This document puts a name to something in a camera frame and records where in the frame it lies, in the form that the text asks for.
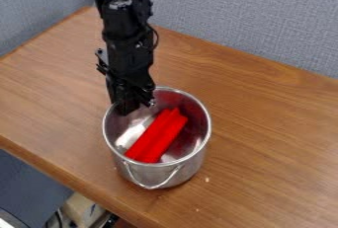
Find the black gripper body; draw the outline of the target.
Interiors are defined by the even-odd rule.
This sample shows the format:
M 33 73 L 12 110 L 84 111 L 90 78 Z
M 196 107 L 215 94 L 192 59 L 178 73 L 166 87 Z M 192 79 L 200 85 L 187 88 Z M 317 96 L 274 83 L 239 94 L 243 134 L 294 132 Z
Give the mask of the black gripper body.
M 103 36 L 106 49 L 95 52 L 98 57 L 96 69 L 104 75 L 120 78 L 126 88 L 139 88 L 146 92 L 155 91 L 155 82 L 150 75 L 154 64 L 154 35 L 143 34 L 130 38 Z

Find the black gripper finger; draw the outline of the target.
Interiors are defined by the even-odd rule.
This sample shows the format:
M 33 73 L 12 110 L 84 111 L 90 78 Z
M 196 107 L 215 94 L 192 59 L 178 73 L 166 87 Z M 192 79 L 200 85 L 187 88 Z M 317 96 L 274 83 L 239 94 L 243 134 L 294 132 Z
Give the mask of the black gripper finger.
M 128 115 L 131 112 L 151 104 L 152 93 L 139 88 L 119 87 L 116 89 L 116 110 L 119 115 Z
M 111 103 L 123 104 L 124 102 L 124 86 L 126 82 L 120 78 L 115 78 L 111 75 L 106 76 L 106 86 Z

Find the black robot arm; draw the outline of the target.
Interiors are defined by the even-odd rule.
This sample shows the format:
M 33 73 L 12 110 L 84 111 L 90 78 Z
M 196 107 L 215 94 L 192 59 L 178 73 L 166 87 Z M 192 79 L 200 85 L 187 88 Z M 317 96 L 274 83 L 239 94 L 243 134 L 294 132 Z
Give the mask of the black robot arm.
M 119 115 L 154 100 L 156 84 L 150 74 L 159 34 L 148 23 L 151 0 L 94 0 L 103 21 L 106 48 L 95 52 L 96 70 L 106 76 L 111 103 Z

